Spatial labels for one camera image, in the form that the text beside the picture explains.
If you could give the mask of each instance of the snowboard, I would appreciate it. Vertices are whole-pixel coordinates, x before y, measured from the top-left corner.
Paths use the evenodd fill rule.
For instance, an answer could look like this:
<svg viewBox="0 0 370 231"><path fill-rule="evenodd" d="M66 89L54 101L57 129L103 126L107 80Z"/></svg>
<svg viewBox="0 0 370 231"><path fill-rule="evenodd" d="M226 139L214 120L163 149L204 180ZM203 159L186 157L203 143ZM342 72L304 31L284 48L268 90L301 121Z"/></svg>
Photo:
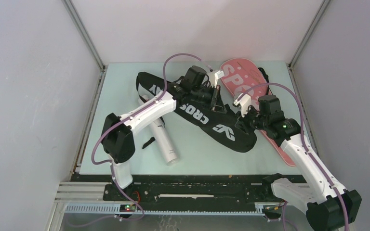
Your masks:
<svg viewBox="0 0 370 231"><path fill-rule="evenodd" d="M261 70L259 70L259 68L248 59L230 59L221 65L221 69L225 73L225 76L221 78L222 84L233 97L240 95L244 91L248 90L251 86L269 82L265 71L262 69L262 73ZM268 86L263 86L251 90L248 92L248 94L251 96L252 105L259 110L259 97L272 93ZM288 166L296 166L289 155L279 148L272 139L267 137L265 131L261 130L261 133L270 142L270 144Z"/></svg>

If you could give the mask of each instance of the white tube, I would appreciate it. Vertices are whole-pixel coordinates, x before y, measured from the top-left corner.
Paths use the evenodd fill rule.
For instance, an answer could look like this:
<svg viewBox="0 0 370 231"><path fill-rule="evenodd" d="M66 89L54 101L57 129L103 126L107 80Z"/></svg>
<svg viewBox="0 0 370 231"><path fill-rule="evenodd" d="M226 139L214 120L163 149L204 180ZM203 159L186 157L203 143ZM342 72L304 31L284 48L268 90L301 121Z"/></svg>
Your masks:
<svg viewBox="0 0 370 231"><path fill-rule="evenodd" d="M143 98L149 100L146 95L143 95ZM144 104L141 99L138 99L140 105ZM155 137L155 140L158 143L159 149L161 150L162 157L164 158L167 165L172 165L176 163L179 158L176 154L175 149L173 148L171 139L168 136L167 131L165 130L164 124L160 118L156 119L154 122L149 124L149 127L152 130L152 134Z"/></svg>

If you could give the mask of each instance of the drawstring bag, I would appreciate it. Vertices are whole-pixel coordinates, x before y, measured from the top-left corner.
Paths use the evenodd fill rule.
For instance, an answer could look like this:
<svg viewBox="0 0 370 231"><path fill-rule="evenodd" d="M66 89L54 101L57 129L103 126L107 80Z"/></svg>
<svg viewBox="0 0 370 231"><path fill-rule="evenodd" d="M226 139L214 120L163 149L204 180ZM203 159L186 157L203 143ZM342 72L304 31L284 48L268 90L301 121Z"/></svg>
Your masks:
<svg viewBox="0 0 370 231"><path fill-rule="evenodd" d="M147 72L140 72L136 81L137 91L139 86L155 96L164 88L164 79ZM256 144L257 138L254 132L248 134L235 127L238 120L228 104L224 105L224 112L217 112L207 109L201 103L191 101L186 97L182 99L182 102L182 105L177 105L175 113L200 127L220 144L240 153L249 151ZM220 93L218 94L217 104L223 105Z"/></svg>

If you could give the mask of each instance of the black strap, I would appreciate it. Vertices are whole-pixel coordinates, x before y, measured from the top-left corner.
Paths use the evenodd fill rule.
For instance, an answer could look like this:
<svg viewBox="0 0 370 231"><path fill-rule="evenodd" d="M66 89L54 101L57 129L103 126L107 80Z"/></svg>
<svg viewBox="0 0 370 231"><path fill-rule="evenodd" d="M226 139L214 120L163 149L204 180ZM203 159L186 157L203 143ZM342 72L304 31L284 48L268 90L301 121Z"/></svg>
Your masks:
<svg viewBox="0 0 370 231"><path fill-rule="evenodd" d="M269 81L269 76L266 74L266 72L264 71L264 69L262 67L259 67L258 69L262 73L262 75L263 75L264 79L266 80L266 82L269 83L270 82ZM270 86L267 85L266 95L268 95L269 92L270 92Z"/></svg>
<svg viewBox="0 0 370 231"><path fill-rule="evenodd" d="M141 85L144 90L152 95L155 95L156 91L164 87L164 80L162 78L147 72L138 73L136 82L138 90ZM230 110L229 105L223 104L220 96L218 94L217 97L217 105L223 107L220 111L212 111L205 108L202 103L191 102L189 99L184 98L183 102L181 102L182 105L177 107L174 112L193 125L198 126L203 132L220 144L236 152L245 153L253 148L257 140L256 135L254 132L246 132L235 127L238 120L236 114ZM184 106L186 108L189 106L187 103L194 107L192 110L195 113L192 115L184 110Z"/></svg>
<svg viewBox="0 0 370 231"><path fill-rule="evenodd" d="M178 83L180 80L182 80L184 76L179 77L177 80L174 81L174 83Z"/></svg>
<svg viewBox="0 0 370 231"><path fill-rule="evenodd" d="M155 137L151 137L147 142L144 143L143 149L145 149L146 147L148 147L154 141L155 141Z"/></svg>
<svg viewBox="0 0 370 231"><path fill-rule="evenodd" d="M144 97L142 97L142 96L140 95L140 92L138 91L139 86L140 86L140 82L138 81L138 78L137 78L137 79L136 79L136 81L135 81L135 87L137 88L138 97L140 97L140 100L141 100L143 103L145 103L145 102L147 102L147 100L146 100L146 99L144 99ZM162 117L160 117L160 119L161 119L162 123L164 124L164 128L165 128L165 121L164 121L164 119L163 119Z"/></svg>

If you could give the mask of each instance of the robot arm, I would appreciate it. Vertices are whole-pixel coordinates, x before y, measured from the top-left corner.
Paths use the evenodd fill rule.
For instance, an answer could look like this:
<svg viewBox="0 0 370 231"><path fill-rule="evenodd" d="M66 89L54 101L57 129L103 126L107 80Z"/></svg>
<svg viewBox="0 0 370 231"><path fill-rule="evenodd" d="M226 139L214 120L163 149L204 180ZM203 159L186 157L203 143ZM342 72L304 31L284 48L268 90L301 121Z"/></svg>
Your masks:
<svg viewBox="0 0 370 231"><path fill-rule="evenodd" d="M106 118L103 133L109 127L129 117L126 122L110 132L102 142L104 151L108 153L108 158L112 161L111 164L116 173L117 182L122 189L132 183L130 164L128 163L128 160L135 152L133 137L143 128L154 122L154 120L169 112L173 112L176 108L176 100L174 100L172 95L168 92L166 92L162 98L156 102L155 100L161 94L162 92L134 111L122 114L119 117L115 116L115 114L110 114ZM141 111L141 109L151 103L153 104L152 106ZM136 116L132 116L138 111L141 112Z"/></svg>
<svg viewBox="0 0 370 231"><path fill-rule="evenodd" d="M315 231L337 229L344 225L344 215L338 195L331 187L326 173L342 196L348 213L348 220L353 222L357 216L361 197L356 190L348 191L327 169L315 154L307 137L304 136L308 151L303 147L300 125L294 119L286 119L275 95L259 98L259 111L251 106L249 95L234 101L240 106L240 126L265 130L281 149L295 162L310 190L291 183L280 174L264 179L268 192L275 197L284 199L306 214L307 220Z"/></svg>
<svg viewBox="0 0 370 231"><path fill-rule="evenodd" d="M209 87L202 85L205 76L208 76L208 80L213 82ZM104 151L112 161L110 164L113 166L117 183L122 189L132 183L128 160L135 152L134 136L156 119L173 112L177 106L182 105L184 98L203 102L207 108L217 110L216 100L220 91L217 81L222 76L223 71L206 73L204 69L193 66L180 84L170 83L165 94L160 92L153 99L129 113L120 116L111 113L106 117L103 134L110 127L124 121L102 140ZM156 101L161 94L163 94L162 98Z"/></svg>

